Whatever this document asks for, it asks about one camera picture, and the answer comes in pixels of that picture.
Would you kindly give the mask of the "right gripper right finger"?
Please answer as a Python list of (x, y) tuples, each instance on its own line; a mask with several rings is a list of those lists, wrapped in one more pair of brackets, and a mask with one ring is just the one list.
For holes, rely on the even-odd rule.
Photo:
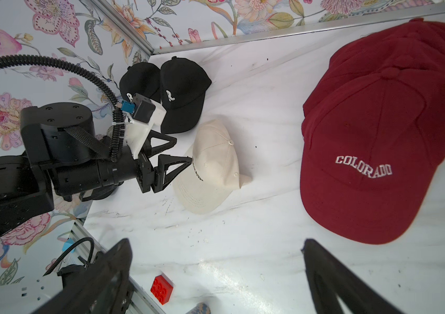
[(302, 249), (306, 277), (317, 313), (400, 313), (314, 239)]

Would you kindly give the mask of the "red cap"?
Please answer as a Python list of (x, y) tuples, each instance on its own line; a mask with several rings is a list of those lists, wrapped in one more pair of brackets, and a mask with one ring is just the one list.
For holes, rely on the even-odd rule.
[(445, 75), (352, 78), (305, 117), (300, 191), (310, 217), (355, 242), (403, 235), (445, 160)]
[(344, 45), (331, 56), (303, 113), (308, 115), (345, 83), (391, 67), (445, 73), (445, 23), (414, 19)]

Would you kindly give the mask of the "black cap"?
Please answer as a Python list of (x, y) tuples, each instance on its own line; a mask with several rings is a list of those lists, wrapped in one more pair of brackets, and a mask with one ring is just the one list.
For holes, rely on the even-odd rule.
[(119, 89), (124, 100), (129, 100), (128, 94), (140, 94), (160, 103), (160, 69), (147, 62), (129, 66), (120, 79)]
[(160, 68), (162, 106), (166, 110), (163, 134), (193, 129), (200, 120), (206, 91), (212, 81), (205, 70), (187, 58), (172, 57)]

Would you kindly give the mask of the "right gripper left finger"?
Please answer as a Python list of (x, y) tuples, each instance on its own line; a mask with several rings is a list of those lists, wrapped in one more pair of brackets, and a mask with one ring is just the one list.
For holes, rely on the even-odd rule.
[(131, 303), (133, 285), (129, 271), (133, 253), (128, 239), (120, 240), (93, 263), (61, 268), (57, 276), (63, 289), (36, 309), (35, 313), (125, 313)]

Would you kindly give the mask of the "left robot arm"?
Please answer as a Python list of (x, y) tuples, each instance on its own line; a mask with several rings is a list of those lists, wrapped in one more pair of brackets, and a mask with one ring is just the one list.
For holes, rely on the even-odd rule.
[(95, 137), (89, 108), (71, 102), (20, 111), (25, 151), (0, 157), (0, 236), (30, 218), (50, 212), (54, 196), (99, 200), (124, 181), (136, 179), (141, 192), (164, 190), (192, 159), (166, 150), (177, 140), (152, 129), (162, 122), (162, 106), (139, 94), (119, 102), (92, 72), (47, 56), (0, 56), (0, 69), (46, 65), (79, 75), (97, 86), (113, 105), (112, 135)]

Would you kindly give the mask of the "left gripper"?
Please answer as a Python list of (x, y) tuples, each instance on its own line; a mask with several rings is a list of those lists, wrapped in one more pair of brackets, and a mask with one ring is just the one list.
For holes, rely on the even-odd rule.
[[(152, 140), (160, 140), (157, 146)], [(151, 130), (144, 142), (143, 152), (152, 157), (173, 148), (177, 138)], [(133, 158), (131, 151), (122, 152), (117, 162), (90, 160), (77, 166), (59, 167), (52, 171), (53, 187), (58, 196), (72, 196), (77, 193), (117, 185), (136, 179), (142, 192), (161, 192), (192, 164), (187, 156), (160, 154), (158, 165), (153, 168), (147, 158)]]

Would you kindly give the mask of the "cream cap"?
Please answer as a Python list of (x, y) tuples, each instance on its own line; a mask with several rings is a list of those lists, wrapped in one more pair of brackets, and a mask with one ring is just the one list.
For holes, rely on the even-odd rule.
[(214, 211), (232, 192), (252, 182), (240, 173), (234, 142), (220, 120), (198, 128), (187, 155), (192, 163), (174, 179), (173, 189), (180, 203), (192, 213)]

